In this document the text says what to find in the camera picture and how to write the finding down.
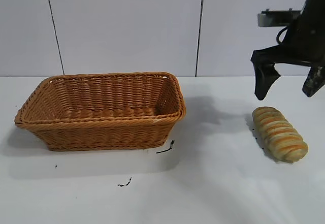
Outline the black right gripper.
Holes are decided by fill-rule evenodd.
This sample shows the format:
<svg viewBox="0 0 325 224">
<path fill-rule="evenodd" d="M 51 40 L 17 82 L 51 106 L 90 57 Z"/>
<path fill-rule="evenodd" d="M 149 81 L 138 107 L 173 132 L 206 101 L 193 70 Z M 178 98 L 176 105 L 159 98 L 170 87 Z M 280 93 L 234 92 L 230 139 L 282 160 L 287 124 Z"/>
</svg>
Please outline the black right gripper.
<svg viewBox="0 0 325 224">
<path fill-rule="evenodd" d="M 280 78 L 273 64 L 286 63 L 311 67 L 302 87 L 307 97 L 315 95 L 325 83 L 324 0 L 306 0 L 300 15 L 286 27 L 286 35 L 277 46 L 253 51 L 255 65 L 254 94 L 265 99 L 273 83 Z"/>
</svg>

